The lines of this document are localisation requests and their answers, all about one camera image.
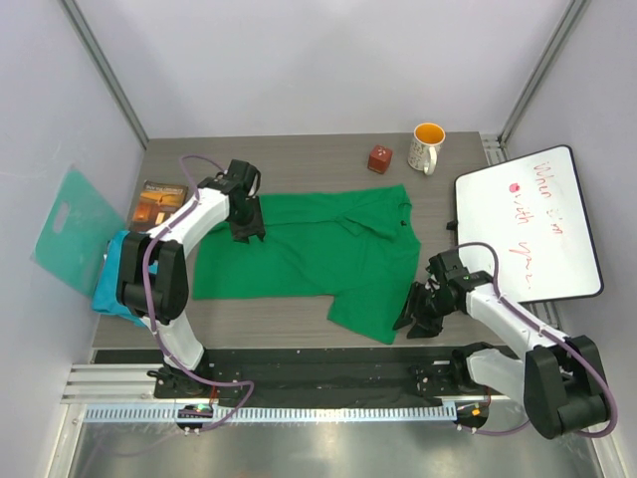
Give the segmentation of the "green t shirt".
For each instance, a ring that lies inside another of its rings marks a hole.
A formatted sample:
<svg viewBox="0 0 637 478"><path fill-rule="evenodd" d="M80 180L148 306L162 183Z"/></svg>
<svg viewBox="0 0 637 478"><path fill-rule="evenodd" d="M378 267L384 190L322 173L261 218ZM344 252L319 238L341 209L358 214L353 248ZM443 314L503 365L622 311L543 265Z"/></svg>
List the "green t shirt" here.
<svg viewBox="0 0 637 478"><path fill-rule="evenodd" d="M421 244L403 185L260 198L266 236L220 224L200 242L195 300L331 296L329 321L385 345L415 279Z"/></svg>

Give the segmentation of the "brown book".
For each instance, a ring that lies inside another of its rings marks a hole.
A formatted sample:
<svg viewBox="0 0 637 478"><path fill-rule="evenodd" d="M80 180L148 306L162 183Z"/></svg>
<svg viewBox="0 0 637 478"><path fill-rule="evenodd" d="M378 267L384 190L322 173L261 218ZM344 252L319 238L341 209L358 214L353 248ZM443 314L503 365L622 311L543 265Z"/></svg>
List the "brown book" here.
<svg viewBox="0 0 637 478"><path fill-rule="evenodd" d="M180 209L188 195L188 187L146 180L134 208L129 229L145 232L167 221Z"/></svg>

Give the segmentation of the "red cube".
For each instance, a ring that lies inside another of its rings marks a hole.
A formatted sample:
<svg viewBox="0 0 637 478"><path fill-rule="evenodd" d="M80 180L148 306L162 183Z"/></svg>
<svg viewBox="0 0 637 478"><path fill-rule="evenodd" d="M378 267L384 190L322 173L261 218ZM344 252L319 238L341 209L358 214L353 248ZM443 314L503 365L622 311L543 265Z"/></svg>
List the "red cube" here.
<svg viewBox="0 0 637 478"><path fill-rule="evenodd" d="M367 161L367 168L379 174L384 174L393 156L393 151L383 145L376 145L370 152Z"/></svg>

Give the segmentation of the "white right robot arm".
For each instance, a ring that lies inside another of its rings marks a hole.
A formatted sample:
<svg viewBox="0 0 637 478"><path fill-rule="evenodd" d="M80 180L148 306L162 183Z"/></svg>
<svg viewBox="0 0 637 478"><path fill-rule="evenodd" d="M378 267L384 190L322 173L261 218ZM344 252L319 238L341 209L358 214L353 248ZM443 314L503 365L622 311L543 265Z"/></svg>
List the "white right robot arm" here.
<svg viewBox="0 0 637 478"><path fill-rule="evenodd" d="M461 312L494 332L509 348L505 355L484 343L451 352L449 378L463 393L479 386L520 404L544 438L575 432L605 437L617 425L616 400L601 356L587 336L571 337L537 318L501 290L499 273L472 271L457 248L429 260L430 279L410 286L395 329L410 339L434 338L444 319Z"/></svg>

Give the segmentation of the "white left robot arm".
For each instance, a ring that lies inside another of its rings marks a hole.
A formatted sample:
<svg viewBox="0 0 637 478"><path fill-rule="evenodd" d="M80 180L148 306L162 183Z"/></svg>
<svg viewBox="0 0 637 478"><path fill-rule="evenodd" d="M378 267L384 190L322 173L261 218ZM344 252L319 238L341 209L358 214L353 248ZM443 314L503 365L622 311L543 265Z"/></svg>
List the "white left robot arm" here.
<svg viewBox="0 0 637 478"><path fill-rule="evenodd" d="M261 172L233 159L213 177L193 185L192 197L164 223L128 232L121 243L115 297L150 330L177 384L189 396L204 395L212 383L206 350L186 316L189 283L186 259L214 227L228 223L232 238L264 240L258 191Z"/></svg>

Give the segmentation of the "white whiteboard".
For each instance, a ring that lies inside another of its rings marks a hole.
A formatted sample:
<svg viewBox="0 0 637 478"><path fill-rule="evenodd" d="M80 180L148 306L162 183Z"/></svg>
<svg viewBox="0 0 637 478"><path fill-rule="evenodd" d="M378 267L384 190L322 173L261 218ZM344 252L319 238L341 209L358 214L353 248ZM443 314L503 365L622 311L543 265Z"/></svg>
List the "white whiteboard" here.
<svg viewBox="0 0 637 478"><path fill-rule="evenodd" d="M574 155L558 145L459 176L457 241L470 271L519 303L589 298L603 279Z"/></svg>

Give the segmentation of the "blue t shirt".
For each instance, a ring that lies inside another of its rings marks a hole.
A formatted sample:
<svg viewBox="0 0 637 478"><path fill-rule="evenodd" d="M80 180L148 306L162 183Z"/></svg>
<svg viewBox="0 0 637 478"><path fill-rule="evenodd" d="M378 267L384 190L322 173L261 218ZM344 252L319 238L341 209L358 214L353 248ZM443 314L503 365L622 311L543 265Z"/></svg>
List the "blue t shirt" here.
<svg viewBox="0 0 637 478"><path fill-rule="evenodd" d="M108 243L106 258L92 298L92 309L101 315L121 317L137 327L143 327L144 323L142 320L134 316L116 298L121 248L123 240L128 234L128 230L118 231Z"/></svg>

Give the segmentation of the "teal plastic cutting board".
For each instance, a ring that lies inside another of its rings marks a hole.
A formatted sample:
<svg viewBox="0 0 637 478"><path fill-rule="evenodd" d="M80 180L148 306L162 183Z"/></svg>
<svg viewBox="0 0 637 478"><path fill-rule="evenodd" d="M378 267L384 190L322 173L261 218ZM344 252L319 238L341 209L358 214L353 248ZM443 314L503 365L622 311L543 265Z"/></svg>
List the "teal plastic cutting board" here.
<svg viewBox="0 0 637 478"><path fill-rule="evenodd" d="M124 227L122 217L78 170L64 177L39 239L36 263L61 282L90 297L107 243Z"/></svg>

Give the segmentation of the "white mug orange inside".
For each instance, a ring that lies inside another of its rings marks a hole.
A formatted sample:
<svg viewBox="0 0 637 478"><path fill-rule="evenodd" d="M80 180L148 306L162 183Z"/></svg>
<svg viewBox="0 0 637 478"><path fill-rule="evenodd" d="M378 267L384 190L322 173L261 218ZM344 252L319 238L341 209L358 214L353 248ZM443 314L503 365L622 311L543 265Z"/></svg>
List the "white mug orange inside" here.
<svg viewBox="0 0 637 478"><path fill-rule="evenodd" d="M407 155L408 165L425 175L432 175L437 167L438 156L446 138L445 131L436 123L424 122L414 130Z"/></svg>

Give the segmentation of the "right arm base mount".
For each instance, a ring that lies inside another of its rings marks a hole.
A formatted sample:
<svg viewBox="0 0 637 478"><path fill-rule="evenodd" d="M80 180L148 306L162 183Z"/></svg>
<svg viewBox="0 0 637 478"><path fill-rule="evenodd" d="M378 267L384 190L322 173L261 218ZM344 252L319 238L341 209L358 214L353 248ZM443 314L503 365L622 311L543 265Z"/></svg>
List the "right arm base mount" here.
<svg viewBox="0 0 637 478"><path fill-rule="evenodd" d="M412 364L408 371L415 380L416 392L425 398L455 395L499 394L477 384L468 372L449 359L430 359Z"/></svg>

